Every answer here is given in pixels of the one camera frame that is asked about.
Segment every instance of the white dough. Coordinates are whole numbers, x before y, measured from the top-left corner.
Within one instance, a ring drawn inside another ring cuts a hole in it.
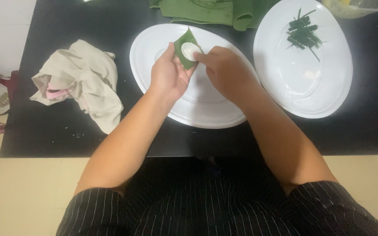
[[[186,59],[188,59],[189,61],[197,61],[193,57],[194,52],[202,53],[199,47],[191,42],[186,42],[182,44],[181,50],[182,50],[183,56],[186,57]]]

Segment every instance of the right hand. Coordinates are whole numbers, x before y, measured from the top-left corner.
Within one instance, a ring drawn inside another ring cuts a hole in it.
[[[238,105],[247,92],[260,88],[256,77],[232,50],[215,46],[208,54],[194,53],[195,59],[207,66],[213,86],[228,100]]]

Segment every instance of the pile of banana leaves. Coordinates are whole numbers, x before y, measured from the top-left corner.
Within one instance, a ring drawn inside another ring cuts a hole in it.
[[[245,31],[257,28],[265,14],[280,0],[148,0],[171,22],[225,24]]]

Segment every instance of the white oval plate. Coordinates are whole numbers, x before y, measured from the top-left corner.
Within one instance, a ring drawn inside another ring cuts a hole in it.
[[[309,15],[325,41],[319,49],[288,48],[289,22]],[[352,59],[347,40],[329,10],[314,0],[282,0],[266,13],[253,46],[256,71],[271,97],[285,110],[305,118],[331,115],[344,102],[352,81]]]
[[[214,46],[227,47],[237,53],[257,77],[249,60],[234,45],[209,31],[189,26],[204,53]],[[139,88],[145,93],[151,82],[151,68],[169,42],[180,38],[188,29],[187,25],[160,24],[141,32],[131,46],[129,61]],[[199,64],[187,91],[168,114],[173,120],[199,128],[228,128],[246,120],[243,112],[225,99],[211,84],[206,67]]]

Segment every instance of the striped shirt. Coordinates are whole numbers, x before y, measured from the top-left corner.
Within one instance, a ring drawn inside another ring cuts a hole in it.
[[[92,188],[69,203],[57,236],[378,236],[378,221],[339,184],[286,196],[262,160],[148,158],[124,197]]]

